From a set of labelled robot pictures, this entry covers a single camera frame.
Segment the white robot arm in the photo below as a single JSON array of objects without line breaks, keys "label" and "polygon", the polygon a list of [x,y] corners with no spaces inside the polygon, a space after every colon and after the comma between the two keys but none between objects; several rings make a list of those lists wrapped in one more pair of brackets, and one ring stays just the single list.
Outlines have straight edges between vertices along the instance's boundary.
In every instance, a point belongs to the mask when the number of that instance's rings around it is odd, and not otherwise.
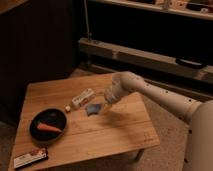
[{"label": "white robot arm", "polygon": [[126,71],[114,73],[104,91],[107,104],[138,92],[189,125],[182,171],[213,171],[213,100],[201,102],[147,83]]}]

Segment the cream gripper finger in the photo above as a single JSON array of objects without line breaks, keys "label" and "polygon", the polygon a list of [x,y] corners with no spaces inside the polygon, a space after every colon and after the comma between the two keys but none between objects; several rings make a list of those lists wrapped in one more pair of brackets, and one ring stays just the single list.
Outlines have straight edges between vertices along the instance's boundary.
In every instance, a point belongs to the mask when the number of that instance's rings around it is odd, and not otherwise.
[{"label": "cream gripper finger", "polygon": [[108,104],[108,103],[101,103],[100,105],[101,105],[100,110],[105,110],[105,109],[108,110],[112,107],[112,104]]}]

